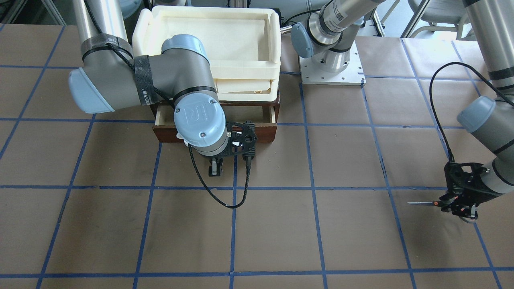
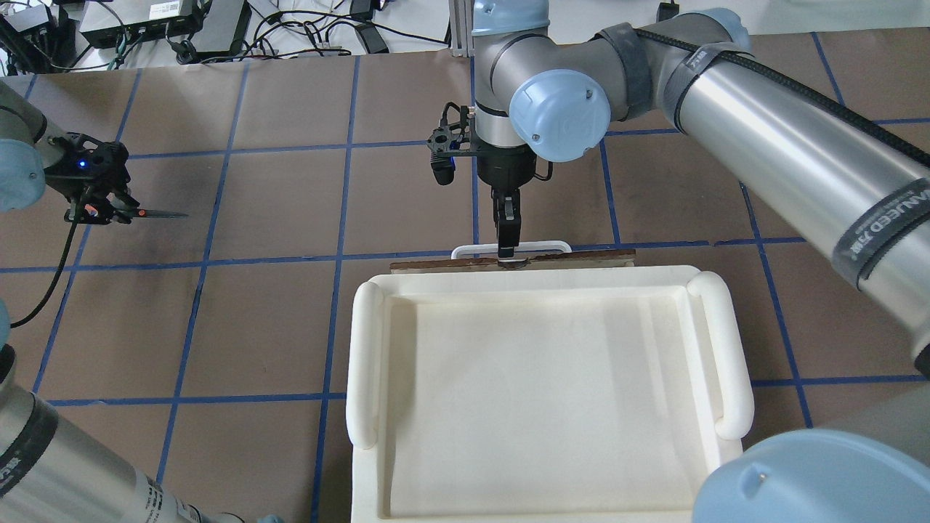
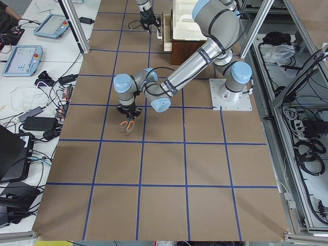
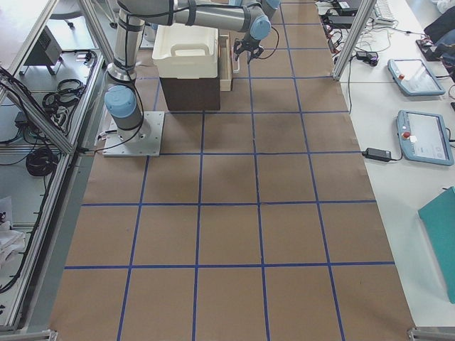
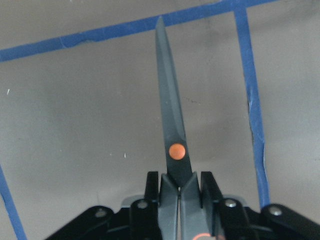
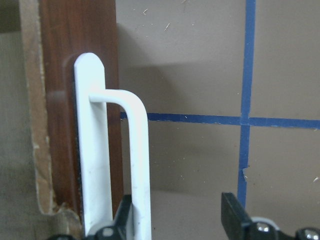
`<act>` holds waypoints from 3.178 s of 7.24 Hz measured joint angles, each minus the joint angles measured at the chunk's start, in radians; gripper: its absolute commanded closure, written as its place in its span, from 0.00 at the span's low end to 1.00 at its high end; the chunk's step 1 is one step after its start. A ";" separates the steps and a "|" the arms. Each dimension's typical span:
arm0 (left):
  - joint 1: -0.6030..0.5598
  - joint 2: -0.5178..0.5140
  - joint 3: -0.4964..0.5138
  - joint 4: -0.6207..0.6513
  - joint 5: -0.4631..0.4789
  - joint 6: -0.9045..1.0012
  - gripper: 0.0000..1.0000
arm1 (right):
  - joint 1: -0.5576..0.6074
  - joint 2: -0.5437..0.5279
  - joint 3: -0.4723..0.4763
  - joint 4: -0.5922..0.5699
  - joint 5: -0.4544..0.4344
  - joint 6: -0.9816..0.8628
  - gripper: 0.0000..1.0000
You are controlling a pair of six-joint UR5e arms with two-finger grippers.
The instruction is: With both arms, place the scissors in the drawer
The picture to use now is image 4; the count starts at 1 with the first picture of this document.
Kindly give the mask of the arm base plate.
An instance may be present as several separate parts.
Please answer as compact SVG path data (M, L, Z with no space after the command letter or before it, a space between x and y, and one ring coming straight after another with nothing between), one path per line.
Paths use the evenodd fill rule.
M108 113L107 118L110 119L109 130L114 130L114 132L106 136L105 146L102 148L103 156L159 156L165 119L164 112L145 111L142 127L137 135L128 142L125 141L136 131L118 131L114 119Z

